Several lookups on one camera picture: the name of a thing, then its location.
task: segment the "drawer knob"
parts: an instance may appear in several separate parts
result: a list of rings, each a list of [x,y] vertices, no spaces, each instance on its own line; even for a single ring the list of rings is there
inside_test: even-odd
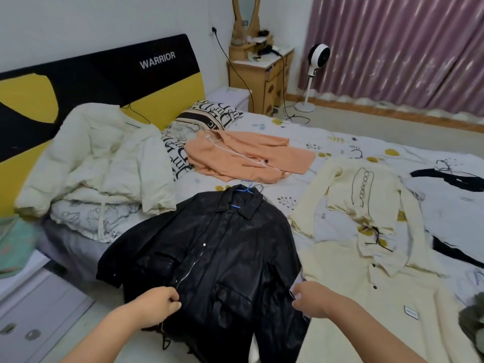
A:
[[[7,326],[0,330],[0,335],[9,335],[11,332],[14,332],[16,326],[16,323],[9,323]]]
[[[38,329],[30,330],[28,333],[25,334],[25,340],[32,341],[37,339],[40,336],[41,332]]]

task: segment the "orange jacket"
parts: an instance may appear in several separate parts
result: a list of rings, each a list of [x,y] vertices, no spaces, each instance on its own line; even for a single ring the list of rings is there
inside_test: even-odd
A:
[[[291,173],[306,173],[316,156],[289,147],[286,138],[220,130],[199,131],[185,151],[197,172],[225,182],[237,178],[276,183]]]

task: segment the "floor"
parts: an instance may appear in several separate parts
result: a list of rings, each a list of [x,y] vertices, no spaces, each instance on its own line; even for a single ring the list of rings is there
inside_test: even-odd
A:
[[[287,102],[288,115],[296,114],[309,118],[308,126],[311,127],[369,136],[425,149],[471,153],[484,158],[484,134],[325,107],[316,107],[316,110],[311,113],[299,113],[291,107],[292,105],[292,102]],[[284,118],[282,111],[275,116]],[[293,120],[298,123],[307,122],[301,117],[295,117]],[[97,299],[97,302],[57,343],[56,347],[42,360],[42,363],[57,363],[61,360],[109,311],[123,302],[119,290],[101,283],[87,285],[85,291]],[[193,355],[187,354],[188,349],[184,344],[172,343],[165,351],[161,346],[162,337],[160,335],[140,331],[123,348],[116,362],[197,362]]]

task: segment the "bed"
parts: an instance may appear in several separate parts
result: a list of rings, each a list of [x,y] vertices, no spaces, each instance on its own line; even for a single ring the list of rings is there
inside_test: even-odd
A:
[[[25,86],[33,92],[29,96],[21,94]],[[15,99],[32,99],[36,94],[42,99],[32,102],[33,110],[16,109],[18,101]],[[28,172],[74,107],[88,102],[117,104],[132,119],[140,123],[149,121],[164,130],[182,110],[204,97],[201,73],[185,35],[0,74],[0,108],[3,113],[0,115],[0,145],[3,145],[0,147],[0,170],[11,174],[0,177],[0,214],[4,216],[13,211],[15,196]],[[484,177],[484,161],[473,155],[434,152],[368,137],[332,133],[264,115],[244,113],[226,129],[286,137],[290,146],[316,152],[315,161],[304,175],[294,174],[271,185],[244,182],[257,186],[267,201],[286,216],[297,206],[309,183],[330,157],[384,163],[393,167],[403,179],[416,170],[442,170],[442,163],[446,165],[446,171]],[[223,191],[227,186],[241,182],[226,183],[191,170],[175,181],[176,200],[180,202],[204,191]],[[324,204],[318,211],[319,226],[324,228],[325,239],[309,239],[295,232],[299,250],[315,241],[348,239],[358,231],[348,216],[327,212]],[[140,221],[142,218],[132,224],[123,223],[118,228],[119,233]],[[79,279],[95,280],[97,263],[109,243],[87,238],[48,216],[39,221],[39,226],[39,250],[67,267]],[[400,234],[389,241],[404,252],[408,250],[410,240],[404,223]],[[449,275],[449,287],[466,304],[475,292],[475,284],[465,287],[466,282],[484,275],[484,269],[437,252],[435,257]]]

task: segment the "black and yellow headboard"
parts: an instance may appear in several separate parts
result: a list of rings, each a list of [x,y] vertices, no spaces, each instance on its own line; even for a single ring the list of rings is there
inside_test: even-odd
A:
[[[184,34],[0,73],[0,217],[78,105],[116,104],[162,130],[204,97]]]

